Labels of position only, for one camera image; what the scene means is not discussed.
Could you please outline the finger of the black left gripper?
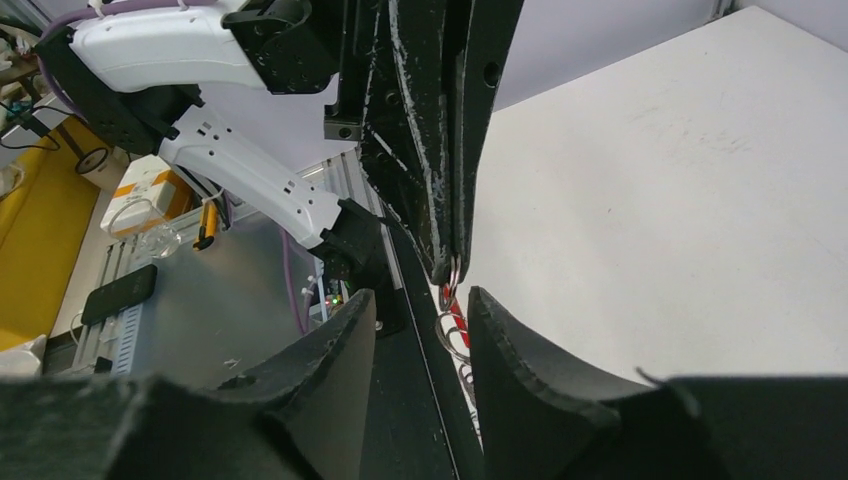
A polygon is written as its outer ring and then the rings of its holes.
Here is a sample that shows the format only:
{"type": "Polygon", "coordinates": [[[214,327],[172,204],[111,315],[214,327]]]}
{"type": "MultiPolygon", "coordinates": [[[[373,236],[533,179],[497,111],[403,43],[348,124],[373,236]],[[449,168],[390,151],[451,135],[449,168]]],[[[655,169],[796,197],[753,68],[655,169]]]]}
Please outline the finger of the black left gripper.
{"type": "Polygon", "coordinates": [[[444,1],[382,1],[365,108],[364,167],[434,285],[450,275],[444,1]]]}
{"type": "Polygon", "coordinates": [[[477,174],[522,1],[462,1],[450,40],[450,193],[452,278],[465,278],[477,174]]]}

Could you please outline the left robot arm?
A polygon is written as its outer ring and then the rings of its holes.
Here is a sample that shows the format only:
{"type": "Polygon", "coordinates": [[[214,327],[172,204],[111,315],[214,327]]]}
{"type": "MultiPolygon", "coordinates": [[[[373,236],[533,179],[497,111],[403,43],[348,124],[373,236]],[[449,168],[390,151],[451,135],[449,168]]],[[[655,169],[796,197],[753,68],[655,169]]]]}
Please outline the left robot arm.
{"type": "Polygon", "coordinates": [[[366,273],[377,225],[247,141],[205,84],[271,95],[338,86],[324,134],[354,141],[432,284],[470,265],[476,177],[519,1],[114,1],[56,19],[36,46],[56,96],[107,142],[223,187],[335,275],[366,273]]]}

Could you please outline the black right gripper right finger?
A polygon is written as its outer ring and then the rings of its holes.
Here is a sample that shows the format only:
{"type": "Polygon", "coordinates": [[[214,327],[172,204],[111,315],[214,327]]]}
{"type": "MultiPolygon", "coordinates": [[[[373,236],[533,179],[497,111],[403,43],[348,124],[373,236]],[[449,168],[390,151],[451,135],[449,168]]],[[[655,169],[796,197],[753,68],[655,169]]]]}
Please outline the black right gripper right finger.
{"type": "Polygon", "coordinates": [[[467,307],[489,479],[843,479],[843,376],[606,372],[486,290],[467,307]]]}

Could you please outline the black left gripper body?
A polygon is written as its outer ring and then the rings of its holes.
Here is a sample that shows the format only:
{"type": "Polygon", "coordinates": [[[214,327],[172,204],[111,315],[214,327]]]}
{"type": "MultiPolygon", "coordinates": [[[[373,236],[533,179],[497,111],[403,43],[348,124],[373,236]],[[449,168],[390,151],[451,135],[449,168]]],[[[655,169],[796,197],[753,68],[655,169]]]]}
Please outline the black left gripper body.
{"type": "Polygon", "coordinates": [[[324,113],[324,137],[359,141],[368,128],[398,118],[397,69],[385,1],[342,3],[336,102],[324,113]]]}

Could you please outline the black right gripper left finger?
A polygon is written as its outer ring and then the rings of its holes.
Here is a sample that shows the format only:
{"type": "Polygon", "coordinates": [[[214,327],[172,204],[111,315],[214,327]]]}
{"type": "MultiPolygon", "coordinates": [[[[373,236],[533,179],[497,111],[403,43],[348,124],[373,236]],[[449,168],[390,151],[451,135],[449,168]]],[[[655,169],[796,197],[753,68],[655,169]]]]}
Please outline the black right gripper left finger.
{"type": "Polygon", "coordinates": [[[355,479],[376,339],[358,291],[330,320],[214,390],[162,376],[1,384],[5,479],[355,479]]]}

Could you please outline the metal key holder red handle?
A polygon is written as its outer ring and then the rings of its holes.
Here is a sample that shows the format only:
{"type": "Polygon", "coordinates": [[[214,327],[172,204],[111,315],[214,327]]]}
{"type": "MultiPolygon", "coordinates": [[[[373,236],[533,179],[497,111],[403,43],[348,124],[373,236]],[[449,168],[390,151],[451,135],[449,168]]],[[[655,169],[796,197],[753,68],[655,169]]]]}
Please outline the metal key holder red handle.
{"type": "Polygon", "coordinates": [[[470,358],[468,325],[460,302],[457,299],[460,285],[461,259],[453,257],[448,270],[448,280],[435,292],[437,319],[435,333],[442,348],[452,358],[460,389],[469,412],[472,428],[479,444],[482,444],[479,412],[474,391],[474,377],[470,358]]]}

